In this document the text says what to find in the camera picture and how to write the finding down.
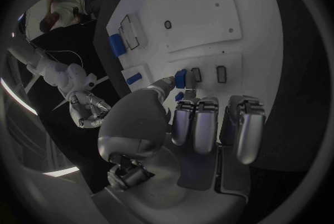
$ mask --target person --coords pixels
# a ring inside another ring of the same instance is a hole
[[[67,27],[87,20],[93,14],[98,18],[103,0],[46,0],[46,15],[40,22],[43,33],[57,27]]]

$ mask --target white shirt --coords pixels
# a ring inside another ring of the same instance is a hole
[[[85,11],[85,0],[59,0],[51,4],[51,13],[57,12],[59,20],[51,28],[66,27],[78,23],[77,18],[73,15],[73,8],[78,7],[79,12],[87,14]]]

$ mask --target man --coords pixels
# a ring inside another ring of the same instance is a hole
[[[57,27],[67,27],[82,22],[94,14],[97,18],[103,0],[46,0],[46,15],[40,22],[43,33]]]

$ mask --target light strip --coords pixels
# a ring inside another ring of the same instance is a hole
[[[51,176],[51,177],[60,177],[60,176],[64,176],[64,175],[76,172],[76,171],[79,171],[79,169],[77,167],[72,167],[72,168],[67,168],[64,170],[48,172],[48,173],[43,173],[43,174],[47,176]]]
[[[1,81],[1,85],[4,87],[4,89],[7,90],[7,92],[10,94],[10,96],[12,96],[18,103],[20,103],[23,107],[25,107],[26,109],[28,109],[29,111],[31,111],[33,114],[37,115],[37,112],[31,108],[28,104],[26,104],[23,100],[21,100],[6,84],[5,81],[3,81],[2,78],[0,78]]]

